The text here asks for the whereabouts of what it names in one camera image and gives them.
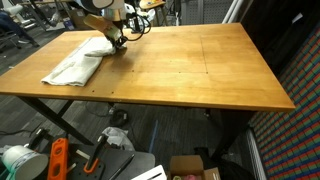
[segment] orange tool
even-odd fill
[[[52,144],[48,180],[66,180],[67,178],[68,139],[66,137],[59,138]]]
[[[105,135],[101,135],[98,138],[98,142],[94,146],[93,152],[90,153],[90,158],[86,165],[83,168],[83,171],[87,174],[91,174],[94,172],[95,168],[97,167],[97,164],[99,162],[98,155],[100,150],[103,148],[103,146],[107,142],[107,137]]]

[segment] orange handle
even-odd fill
[[[52,144],[48,180],[66,180],[67,160],[68,140],[59,138]]]
[[[88,162],[87,162],[86,165],[85,165],[84,168],[83,168],[83,171],[84,171],[85,173],[87,173],[87,174],[93,173],[94,169],[97,167],[98,162],[99,162],[99,159],[97,158],[97,159],[94,161],[94,163],[93,163],[93,165],[91,166],[90,169],[87,169],[87,166],[88,166]]]

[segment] black bag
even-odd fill
[[[217,167],[221,180],[255,180],[254,176],[242,168],[238,164],[220,159],[218,161],[212,161],[209,156],[208,148],[195,148],[195,154],[199,155],[203,161],[204,169],[211,169]]]

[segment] wall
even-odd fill
[[[296,109],[251,121],[270,179],[320,178],[320,23],[279,77]]]

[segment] wooden table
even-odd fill
[[[91,142],[38,98],[221,109],[219,158],[255,111],[295,108],[241,24],[153,28],[104,57],[85,87],[40,83],[98,31],[65,32],[0,77],[0,94],[20,97],[85,144]]]

